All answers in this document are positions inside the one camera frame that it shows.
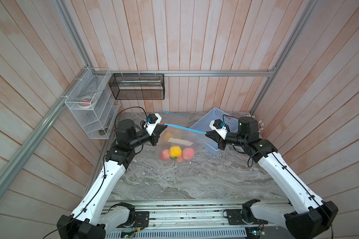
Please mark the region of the pink peach basket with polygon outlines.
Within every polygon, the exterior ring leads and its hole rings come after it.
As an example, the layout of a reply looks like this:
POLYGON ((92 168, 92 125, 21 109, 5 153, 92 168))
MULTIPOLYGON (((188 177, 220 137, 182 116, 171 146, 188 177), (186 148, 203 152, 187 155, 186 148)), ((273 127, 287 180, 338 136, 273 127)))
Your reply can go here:
POLYGON ((161 160, 168 161, 171 159, 170 151, 168 149, 164 149, 160 154, 161 160))
POLYGON ((185 159, 185 160, 191 160, 194 158, 194 155, 195 155, 195 150, 188 147, 188 148, 185 148, 183 151, 182 151, 182 157, 185 159))

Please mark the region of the clear zip-top bag blue zipper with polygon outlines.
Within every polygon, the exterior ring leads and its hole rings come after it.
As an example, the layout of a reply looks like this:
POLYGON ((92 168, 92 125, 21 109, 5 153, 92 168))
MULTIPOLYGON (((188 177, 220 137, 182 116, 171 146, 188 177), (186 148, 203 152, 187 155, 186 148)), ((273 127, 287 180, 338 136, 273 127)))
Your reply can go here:
MULTIPOLYGON (((187 127, 187 124, 190 120, 190 116, 183 115, 183 114, 177 114, 177 113, 171 113, 166 111, 159 112, 159 115, 162 117, 162 120, 159 124, 173 124, 181 127, 187 127)), ((173 134, 173 139, 181 139, 181 140, 189 140, 189 136, 187 136, 186 130, 179 129, 177 127, 168 126, 163 132, 171 132, 173 134)), ((160 135, 160 142, 161 144, 166 144, 162 138, 162 134, 160 135)))

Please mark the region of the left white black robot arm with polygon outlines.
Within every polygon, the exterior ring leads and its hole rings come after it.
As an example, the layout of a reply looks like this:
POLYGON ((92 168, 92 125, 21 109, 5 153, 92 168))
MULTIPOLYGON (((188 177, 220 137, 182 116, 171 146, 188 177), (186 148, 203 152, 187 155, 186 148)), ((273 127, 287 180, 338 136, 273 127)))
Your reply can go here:
POLYGON ((61 216, 57 231, 62 239, 103 239, 119 226, 137 225, 135 206, 118 203, 103 214, 103 208, 118 180, 136 155, 136 148, 150 142, 155 146, 167 128, 158 113, 149 114, 143 127, 131 119, 120 121, 115 128, 116 138, 103 159, 97 179, 70 216, 61 216))

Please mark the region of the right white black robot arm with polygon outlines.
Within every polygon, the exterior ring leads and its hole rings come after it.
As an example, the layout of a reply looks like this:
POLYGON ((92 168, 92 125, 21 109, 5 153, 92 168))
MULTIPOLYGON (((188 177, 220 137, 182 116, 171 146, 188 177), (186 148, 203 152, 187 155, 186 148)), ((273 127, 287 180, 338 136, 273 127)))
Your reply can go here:
POLYGON ((259 123, 253 117, 241 117, 238 131, 231 132, 220 119, 210 122, 206 137, 225 150, 227 145, 241 147, 242 153, 262 167, 287 196, 287 203, 266 203, 252 199, 240 211, 227 210, 230 225, 259 225, 264 221, 288 230, 296 239, 313 239, 333 229, 338 207, 313 192, 287 165, 278 149, 259 136, 259 123))

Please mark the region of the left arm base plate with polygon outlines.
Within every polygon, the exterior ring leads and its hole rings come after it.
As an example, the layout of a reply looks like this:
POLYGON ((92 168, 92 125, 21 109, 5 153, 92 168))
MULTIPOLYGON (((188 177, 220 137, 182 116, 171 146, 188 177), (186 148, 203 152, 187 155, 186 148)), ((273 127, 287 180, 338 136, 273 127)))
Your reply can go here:
POLYGON ((125 224, 118 226, 118 228, 140 228, 144 229, 149 226, 150 212, 139 211, 132 214, 125 224))

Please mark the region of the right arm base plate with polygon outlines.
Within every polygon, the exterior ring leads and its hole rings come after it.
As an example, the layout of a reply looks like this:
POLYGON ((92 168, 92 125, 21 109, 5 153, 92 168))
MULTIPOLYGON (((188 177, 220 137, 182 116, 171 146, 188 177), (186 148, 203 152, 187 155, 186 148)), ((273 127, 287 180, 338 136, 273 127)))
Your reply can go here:
POLYGON ((269 223, 268 221, 254 218, 250 212, 243 209, 225 209, 222 215, 228 220, 230 226, 267 225, 269 223))

